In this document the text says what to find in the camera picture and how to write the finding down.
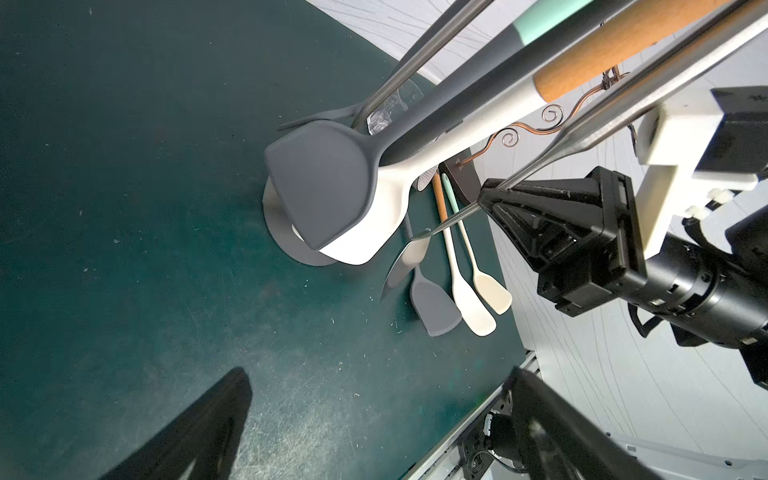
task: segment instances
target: mint green handle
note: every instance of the mint green handle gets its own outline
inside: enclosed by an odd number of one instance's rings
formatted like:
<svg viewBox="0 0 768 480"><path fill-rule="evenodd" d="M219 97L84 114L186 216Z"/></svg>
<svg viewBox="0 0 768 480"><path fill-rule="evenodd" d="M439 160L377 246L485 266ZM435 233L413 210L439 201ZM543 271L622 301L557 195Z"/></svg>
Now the mint green handle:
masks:
<svg viewBox="0 0 768 480"><path fill-rule="evenodd" d="M591 0L538 0L512 24L523 45L528 45L589 2Z"/></svg>
<svg viewBox="0 0 768 480"><path fill-rule="evenodd" d="M451 204L453 213L458 212L458 204L456 203L456 197L453 195L453 187L451 187L451 181L448 179L448 175L442 174L442 186L445 189L445 194L448 195L448 202Z"/></svg>

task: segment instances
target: metal rod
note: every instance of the metal rod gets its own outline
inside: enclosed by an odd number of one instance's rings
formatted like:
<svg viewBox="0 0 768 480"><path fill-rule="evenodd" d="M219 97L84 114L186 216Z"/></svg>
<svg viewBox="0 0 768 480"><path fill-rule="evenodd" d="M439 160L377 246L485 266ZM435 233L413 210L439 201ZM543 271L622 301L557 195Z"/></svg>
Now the metal rod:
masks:
<svg viewBox="0 0 768 480"><path fill-rule="evenodd" d="M508 53L503 61L497 62L497 65L492 70L484 71L482 76L474 80L471 85L463 88L458 93L452 93L450 100L443 101L442 104L429 112L426 118L420 120L417 125L411 127L392 145L387 147L382 154L379 164L390 165L409 157L431 139L437 138L441 133L451 130L458 122L457 118L467 118L472 112L493 101L494 98L507 91L510 86L533 74L552 58L557 57L580 38L596 29L600 23L605 22L632 4L633 1L590 0L585 6L574 12L573 15L558 23L524 48L513 55ZM519 33L513 23L491 40L491 42L496 42L499 36L512 37L510 30L518 34L519 37ZM457 71L473 62L477 55L480 55L480 52L470 57ZM452 76L453 74L446 78L445 81L448 81ZM441 89L443 83L441 82L435 90ZM420 102L414 105L413 109L420 108L425 101L433 98L433 92L430 91ZM409 118L409 116L403 115L401 118ZM515 120L519 120L519 118L510 118L510 121Z"/></svg>
<svg viewBox="0 0 768 480"><path fill-rule="evenodd" d="M411 78L440 48L443 48L451 41L456 34L492 2L493 0L469 0L467 5L440 28L435 36L430 38L395 74L389 77L377 91L368 97L366 103L352 121L352 128L360 126L376 107L393 94L404 81Z"/></svg>
<svg viewBox="0 0 768 480"><path fill-rule="evenodd" d="M534 160L498 185L508 189L561 158L586 151L647 113L666 98L720 63L768 28L768 0L734 2L712 20L629 74L615 88L586 107ZM477 202L412 238L442 232L480 210Z"/></svg>

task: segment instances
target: white wooden spoon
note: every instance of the white wooden spoon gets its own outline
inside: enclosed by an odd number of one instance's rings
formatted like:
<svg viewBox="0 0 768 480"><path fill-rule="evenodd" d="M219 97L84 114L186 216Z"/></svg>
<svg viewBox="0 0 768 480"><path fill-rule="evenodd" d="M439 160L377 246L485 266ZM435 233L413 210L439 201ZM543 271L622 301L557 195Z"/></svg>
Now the white wooden spoon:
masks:
<svg viewBox="0 0 768 480"><path fill-rule="evenodd" d="M448 211L445 209L445 198L442 196L442 185L440 184L440 174L435 172L432 177L432 188L435 190L435 200L437 200L437 211L440 213L440 220L448 218ZM442 231L445 238L445 251L448 253L448 263L451 265L451 281L453 285L453 301L462 313L462 318L469 329L478 336L486 336L496 329L496 320L493 315L485 308L472 287L469 286L462 272L458 269L456 263L456 251L453 248L453 237L451 229L446 228Z"/></svg>
<svg viewBox="0 0 768 480"><path fill-rule="evenodd" d="M445 188L445 193L448 195L448 202L451 204L453 213L458 213L458 203L453 194L451 181L446 174L442 174L442 186ZM458 229L462 231L464 245L467 246L467 253L469 253L469 259L472 262L472 282L475 284L475 290L480 294L482 299L491 306L494 312L501 315L507 311L510 305L512 305L512 294L497 282L495 278L480 271L478 268L477 260L475 260L475 252L472 251L472 245L469 243L469 236L467 235L467 229L464 228L463 220L458 221Z"/></svg>

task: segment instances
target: green table surface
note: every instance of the green table surface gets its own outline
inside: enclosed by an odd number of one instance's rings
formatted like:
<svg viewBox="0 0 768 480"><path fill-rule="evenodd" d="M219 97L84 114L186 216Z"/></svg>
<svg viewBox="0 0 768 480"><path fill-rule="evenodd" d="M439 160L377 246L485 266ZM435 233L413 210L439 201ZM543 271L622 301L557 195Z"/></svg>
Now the green table surface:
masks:
<svg viewBox="0 0 768 480"><path fill-rule="evenodd" d="M379 302L402 233L315 268L267 232L275 127L394 64L302 0L3 4L0 478L97 478L234 366L233 478L398 478L521 363L511 313L431 338L407 282ZM415 229L433 204L412 195ZM423 270L448 286L442 236Z"/></svg>

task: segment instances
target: cable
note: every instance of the cable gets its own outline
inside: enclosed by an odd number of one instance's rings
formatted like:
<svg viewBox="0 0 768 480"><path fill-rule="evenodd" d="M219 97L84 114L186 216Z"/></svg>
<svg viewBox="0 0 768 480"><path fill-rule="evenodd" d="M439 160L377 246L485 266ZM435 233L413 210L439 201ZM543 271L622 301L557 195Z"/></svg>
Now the cable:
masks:
<svg viewBox="0 0 768 480"><path fill-rule="evenodd" d="M478 455L480 455L481 453L485 453L486 455L489 455L494 460L498 460L498 462L502 464L502 467L506 468L507 470L509 470L512 473L528 473L528 468L527 467L513 467L513 466L510 466L510 465L507 465L506 463L502 462L502 460L499 457L497 457L496 455L493 455L492 453L488 452L487 450L478 450L477 452L475 452L475 454L472 456L472 460L470 460L469 463L470 464L475 463L475 458Z"/></svg>
<svg viewBox="0 0 768 480"><path fill-rule="evenodd" d="M725 252L710 243L710 241L707 239L707 236L704 235L704 232L701 230L701 220L697 219L696 217L684 218L682 224L683 228L685 229L685 233L687 233L694 242L698 243L699 247L701 247L703 250L706 250L707 252L712 253L715 257L718 257L729 263L739 265L739 260L736 258L736 256L734 256L732 253Z"/></svg>

